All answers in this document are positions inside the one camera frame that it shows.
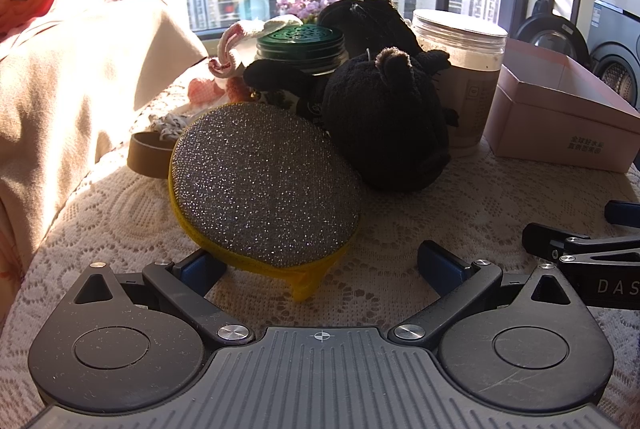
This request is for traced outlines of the white lace tablecloth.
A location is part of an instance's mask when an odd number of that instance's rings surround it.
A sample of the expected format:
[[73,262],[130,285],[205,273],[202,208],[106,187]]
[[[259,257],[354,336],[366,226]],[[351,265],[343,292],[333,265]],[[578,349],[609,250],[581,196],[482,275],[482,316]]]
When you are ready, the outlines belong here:
[[[49,314],[93,261],[138,272],[194,248],[172,214],[166,183],[126,164],[128,149],[105,154],[68,197],[35,254],[1,334],[1,423],[24,426],[41,409],[27,353]],[[480,145],[454,160],[434,186],[409,196],[369,195],[355,241],[318,293],[294,301],[285,284],[230,270],[210,298],[235,319],[270,325],[376,325],[388,328],[433,301],[416,271],[416,251],[431,239],[465,260],[488,259],[524,273],[534,259],[522,248],[526,224],[539,222],[593,237],[617,234],[607,202],[637,201],[639,174],[506,160]]]

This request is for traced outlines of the green lid glass jar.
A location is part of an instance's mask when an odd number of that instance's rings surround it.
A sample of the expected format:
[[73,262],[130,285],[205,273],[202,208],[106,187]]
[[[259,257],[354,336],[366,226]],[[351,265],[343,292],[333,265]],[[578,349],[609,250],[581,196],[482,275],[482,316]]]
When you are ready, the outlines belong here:
[[257,39],[257,58],[244,79],[255,100],[318,124],[326,83],[347,60],[340,30],[290,25]]

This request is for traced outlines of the grey washing machine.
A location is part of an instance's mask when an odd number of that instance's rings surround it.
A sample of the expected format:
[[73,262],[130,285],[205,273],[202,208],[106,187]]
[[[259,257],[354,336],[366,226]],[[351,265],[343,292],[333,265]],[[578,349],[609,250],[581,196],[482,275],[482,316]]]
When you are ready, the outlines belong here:
[[596,0],[587,36],[539,0],[515,38],[569,56],[638,108],[639,35],[639,0]]

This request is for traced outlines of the white glove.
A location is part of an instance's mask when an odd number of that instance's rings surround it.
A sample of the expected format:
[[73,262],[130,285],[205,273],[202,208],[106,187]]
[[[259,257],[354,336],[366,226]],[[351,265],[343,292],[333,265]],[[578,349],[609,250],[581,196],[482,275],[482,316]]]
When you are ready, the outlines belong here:
[[218,78],[240,76],[257,56],[257,41],[288,26],[302,26],[292,14],[276,16],[268,21],[241,20],[232,24],[218,42],[217,54],[208,61],[209,71]]

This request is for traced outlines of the brown tape roll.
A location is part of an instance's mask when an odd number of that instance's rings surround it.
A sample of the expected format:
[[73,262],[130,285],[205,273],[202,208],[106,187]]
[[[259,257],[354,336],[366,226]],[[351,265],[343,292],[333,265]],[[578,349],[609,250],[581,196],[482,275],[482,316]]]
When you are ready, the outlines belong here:
[[162,140],[156,131],[140,131],[129,142],[127,166],[137,174],[166,179],[175,140]]

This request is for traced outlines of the pink cardboard box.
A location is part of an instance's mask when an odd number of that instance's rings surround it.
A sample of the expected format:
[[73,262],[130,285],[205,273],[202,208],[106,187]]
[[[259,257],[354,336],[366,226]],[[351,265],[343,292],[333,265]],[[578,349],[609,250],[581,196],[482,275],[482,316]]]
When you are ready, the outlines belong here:
[[624,174],[639,113],[568,56],[510,39],[484,137],[500,157]]

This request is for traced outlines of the beige fleece blanket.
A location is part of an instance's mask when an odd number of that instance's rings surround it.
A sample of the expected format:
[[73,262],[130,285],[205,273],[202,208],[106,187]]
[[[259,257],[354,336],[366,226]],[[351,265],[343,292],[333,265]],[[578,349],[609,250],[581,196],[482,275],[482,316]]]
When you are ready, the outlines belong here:
[[1,63],[1,269],[28,268],[67,197],[134,113],[205,59],[160,0],[99,0]]

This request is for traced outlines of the potted pink orchid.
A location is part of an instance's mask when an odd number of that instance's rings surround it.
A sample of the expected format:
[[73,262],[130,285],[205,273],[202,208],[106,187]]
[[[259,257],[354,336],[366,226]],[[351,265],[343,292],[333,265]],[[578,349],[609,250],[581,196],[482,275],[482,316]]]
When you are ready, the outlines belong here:
[[280,14],[297,16],[304,24],[314,24],[322,10],[338,0],[277,0]]

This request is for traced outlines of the clear plastic jar white lid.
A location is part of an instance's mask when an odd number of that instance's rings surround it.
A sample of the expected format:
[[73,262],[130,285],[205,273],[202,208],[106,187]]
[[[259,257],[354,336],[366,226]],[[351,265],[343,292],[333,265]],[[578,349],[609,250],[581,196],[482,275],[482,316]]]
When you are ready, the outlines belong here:
[[508,33],[499,25],[454,12],[416,9],[412,29],[425,51],[449,53],[451,66],[434,77],[440,102],[458,114],[449,128],[454,157],[480,144],[502,66]]

